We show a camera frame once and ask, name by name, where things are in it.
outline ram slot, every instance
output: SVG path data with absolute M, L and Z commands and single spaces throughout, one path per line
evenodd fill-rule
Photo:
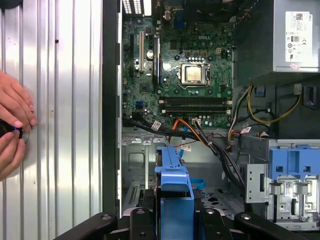
M 224 105 L 226 98 L 221 97 L 161 97 L 159 104 L 166 105 Z
M 163 114 L 225 114 L 227 108 L 224 106 L 164 106 Z
M 143 72 L 145 64 L 145 32 L 139 32 L 139 69 L 140 72 Z

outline cpu socket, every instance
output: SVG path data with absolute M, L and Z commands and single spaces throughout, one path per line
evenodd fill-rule
M 182 64 L 181 84 L 184 86 L 208 86 L 205 64 Z

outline expansion slot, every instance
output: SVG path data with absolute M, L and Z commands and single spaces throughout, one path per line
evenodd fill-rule
M 160 59 L 160 38 L 159 36 L 155 36 L 153 38 L 153 76 L 152 83 L 154 89 L 158 87 L 161 76 L 161 59 Z
M 134 58 L 135 58 L 135 35 L 130 34 L 129 75 L 131 78 L 133 78 L 135 75 Z
M 227 108 L 224 106 L 165 106 L 163 114 L 225 114 Z
M 145 63 L 145 32 L 139 32 L 139 69 L 140 72 L 143 72 Z
M 227 101 L 222 97 L 161 97 L 159 104 L 166 105 L 223 105 Z

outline finger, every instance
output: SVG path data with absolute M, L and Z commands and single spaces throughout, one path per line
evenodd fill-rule
M 16 128 L 22 128 L 23 123 L 14 117 L 7 109 L 0 104 L 0 119 Z
M 14 135 L 13 132 L 8 132 L 0 138 L 0 153 L 8 146 Z
M 19 131 L 15 130 L 13 131 L 13 133 L 14 137 L 11 139 L 6 148 L 4 148 L 2 152 L 0 152 L 0 170 L 3 170 L 5 167 L 7 167 L 12 162 L 15 156 L 19 141 Z
M 26 102 L 31 111 L 34 111 L 34 104 L 32 102 L 32 98 L 27 93 L 27 91 L 16 81 L 13 81 L 11 84 L 13 90 L 16 91 L 17 94 Z
M 13 98 L 22 107 L 22 109 L 23 109 L 26 117 L 28 118 L 30 124 L 32 126 L 37 125 L 38 122 L 36 120 L 36 116 L 30 110 L 30 108 L 27 105 L 27 103 L 25 102 L 25 100 L 13 88 L 7 88 L 7 89 L 4 90 L 4 92 L 6 94 L 8 94 L 8 96 Z
M 25 152 L 25 140 L 19 139 L 12 162 L 10 162 L 10 164 L 7 165 L 5 169 L 0 172 L 0 181 L 7 178 L 14 170 L 16 170 L 21 165 L 21 162 L 25 156 Z
M 31 126 L 25 114 L 25 111 L 12 97 L 8 96 L 5 92 L 1 93 L 0 104 L 5 107 L 9 113 L 19 119 L 23 124 L 23 130 L 30 132 Z

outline dell logo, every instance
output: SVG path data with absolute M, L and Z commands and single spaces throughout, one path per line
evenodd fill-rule
M 210 36 L 199 36 L 199 40 L 210 40 Z

